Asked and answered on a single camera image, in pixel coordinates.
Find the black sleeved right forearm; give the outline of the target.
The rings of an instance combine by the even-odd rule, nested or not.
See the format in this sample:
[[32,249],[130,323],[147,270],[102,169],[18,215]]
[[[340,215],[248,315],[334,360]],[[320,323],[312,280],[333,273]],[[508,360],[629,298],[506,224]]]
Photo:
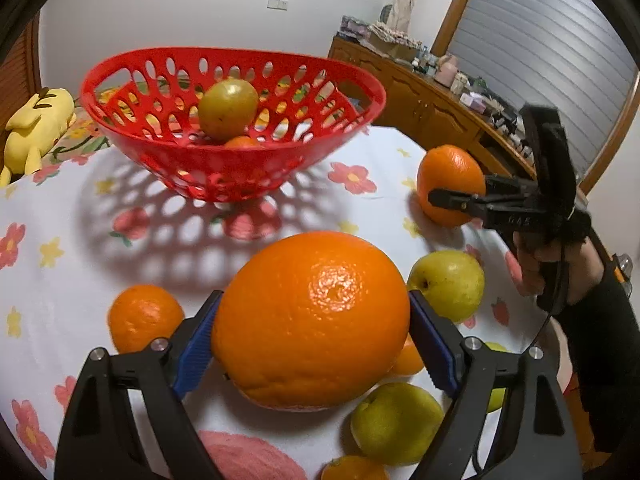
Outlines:
[[556,317],[567,336],[594,448],[608,461],[586,479],[639,477],[639,326],[614,266]]

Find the person's right hand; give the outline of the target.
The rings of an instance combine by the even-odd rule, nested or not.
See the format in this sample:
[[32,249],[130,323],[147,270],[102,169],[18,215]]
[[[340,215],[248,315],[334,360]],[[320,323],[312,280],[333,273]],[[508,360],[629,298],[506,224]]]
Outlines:
[[532,233],[515,233],[513,243],[527,295],[541,295],[562,262],[567,268],[566,304],[577,304],[602,281],[604,264],[589,238],[569,245],[557,240],[544,245]]

